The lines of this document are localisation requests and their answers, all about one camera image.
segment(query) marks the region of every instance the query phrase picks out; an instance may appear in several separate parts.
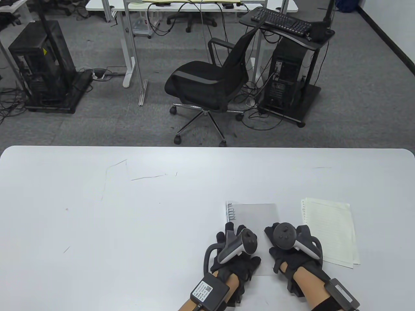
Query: lined paper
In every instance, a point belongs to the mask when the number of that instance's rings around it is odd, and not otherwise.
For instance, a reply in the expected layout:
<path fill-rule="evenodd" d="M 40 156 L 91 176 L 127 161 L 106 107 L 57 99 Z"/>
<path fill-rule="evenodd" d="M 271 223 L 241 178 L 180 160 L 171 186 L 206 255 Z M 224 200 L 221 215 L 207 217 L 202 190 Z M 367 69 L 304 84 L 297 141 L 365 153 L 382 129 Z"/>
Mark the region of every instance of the lined paper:
<path fill-rule="evenodd" d="M 323 260 L 353 268 L 360 264 L 350 205 L 319 199 L 301 201 L 303 223 L 323 248 Z"/>

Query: black pole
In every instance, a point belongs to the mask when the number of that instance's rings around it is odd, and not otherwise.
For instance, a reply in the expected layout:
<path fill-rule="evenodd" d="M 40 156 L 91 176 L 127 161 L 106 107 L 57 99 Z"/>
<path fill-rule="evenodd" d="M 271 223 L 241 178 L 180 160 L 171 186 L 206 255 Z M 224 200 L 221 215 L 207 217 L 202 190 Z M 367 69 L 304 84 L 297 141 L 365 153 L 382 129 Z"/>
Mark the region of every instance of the black pole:
<path fill-rule="evenodd" d="M 34 2 L 36 4 L 36 8 L 37 8 L 37 14 L 39 15 L 40 21 L 43 24 L 43 28 L 45 29 L 46 35 L 47 35 L 47 37 L 48 37 L 48 39 L 49 39 L 49 41 L 52 45 L 53 52 L 56 56 L 56 59 L 58 60 L 59 66 L 61 67 L 61 70 L 63 72 L 65 82 L 66 82 L 67 87 L 69 89 L 72 85 L 72 81 L 69 80 L 68 73 L 67 73 L 66 68 L 64 66 L 64 63 L 63 63 L 62 55 L 59 52 L 59 48 L 58 48 L 58 45 L 56 44 L 56 41 L 55 41 L 54 37 L 52 36 L 51 29 L 49 28 L 49 25 L 48 25 L 48 22 L 46 20 L 45 14 L 43 13 L 42 4 L 40 3 L 40 1 L 41 0 L 34 0 Z"/>
<path fill-rule="evenodd" d="M 326 16 L 324 16 L 323 21 L 324 22 L 330 22 L 330 25 L 332 23 L 332 13 L 335 5 L 335 0 L 330 0 L 329 6 L 327 7 Z"/>

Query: sticker label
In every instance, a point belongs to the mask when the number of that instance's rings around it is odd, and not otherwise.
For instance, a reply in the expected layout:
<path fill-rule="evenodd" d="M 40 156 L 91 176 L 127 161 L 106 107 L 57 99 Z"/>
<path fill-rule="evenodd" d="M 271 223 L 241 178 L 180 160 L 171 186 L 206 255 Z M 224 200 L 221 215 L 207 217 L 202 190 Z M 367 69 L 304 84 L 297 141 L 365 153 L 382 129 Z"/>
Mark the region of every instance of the sticker label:
<path fill-rule="evenodd" d="M 202 281 L 199 283 L 198 287 L 195 288 L 192 295 L 199 299 L 201 302 L 204 302 L 205 299 L 209 296 L 212 289 L 213 287 L 211 287 L 206 282 Z"/>
<path fill-rule="evenodd" d="M 336 285 L 336 289 L 343 295 L 344 298 L 347 299 L 348 302 L 352 302 L 353 299 L 342 289 L 340 285 Z"/>

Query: black office chair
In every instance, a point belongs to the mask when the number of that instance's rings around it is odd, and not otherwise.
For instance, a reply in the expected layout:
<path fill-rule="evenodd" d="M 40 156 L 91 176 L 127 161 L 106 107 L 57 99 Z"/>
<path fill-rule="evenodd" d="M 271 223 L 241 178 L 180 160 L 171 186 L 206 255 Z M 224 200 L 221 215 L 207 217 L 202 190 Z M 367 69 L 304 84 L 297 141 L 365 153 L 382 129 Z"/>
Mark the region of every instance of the black office chair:
<path fill-rule="evenodd" d="M 181 143 L 180 133 L 203 114 L 210 117 L 222 138 L 219 147 L 226 147 L 226 138 L 210 112 L 231 112 L 236 114 L 237 121 L 242 121 L 244 111 L 228 110 L 228 104 L 249 80 L 245 53 L 256 31 L 264 22 L 265 18 L 250 32 L 244 34 L 236 44 L 212 38 L 208 45 L 213 64 L 192 61 L 180 66 L 168 78 L 164 90 L 167 94 L 178 97 L 182 102 L 173 104 L 170 113 L 176 114 L 176 107 L 199 110 L 199 113 L 177 132 L 174 138 L 176 145 Z M 213 44 L 231 49 L 222 67 L 216 65 Z"/>
<path fill-rule="evenodd" d="M 208 12 L 202 13 L 203 16 L 200 16 L 200 12 L 177 12 L 173 15 L 167 17 L 167 24 L 171 24 L 171 20 L 176 20 L 178 18 L 186 18 L 187 19 L 187 28 L 186 32 L 192 31 L 192 25 L 196 22 L 202 23 L 203 17 L 203 24 L 210 24 L 213 27 L 217 26 L 215 19 L 208 15 Z"/>

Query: paper on desk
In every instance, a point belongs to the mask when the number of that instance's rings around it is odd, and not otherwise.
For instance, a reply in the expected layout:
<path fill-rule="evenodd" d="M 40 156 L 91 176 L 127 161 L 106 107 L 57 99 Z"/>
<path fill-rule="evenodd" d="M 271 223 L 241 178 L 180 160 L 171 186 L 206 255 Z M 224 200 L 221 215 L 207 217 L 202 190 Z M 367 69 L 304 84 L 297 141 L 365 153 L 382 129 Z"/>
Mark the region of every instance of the paper on desk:
<path fill-rule="evenodd" d="M 227 221 L 234 223 L 235 232 L 239 225 L 245 225 L 258 237 L 258 247 L 254 256 L 261 258 L 261 264 L 254 275 L 275 275 L 275 260 L 269 255 L 272 244 L 266 236 L 265 227 L 278 222 L 278 211 L 275 204 L 238 204 L 226 202 Z"/>
<path fill-rule="evenodd" d="M 349 204 L 306 198 L 301 211 L 303 223 L 322 244 L 324 261 L 349 268 L 360 264 Z"/>

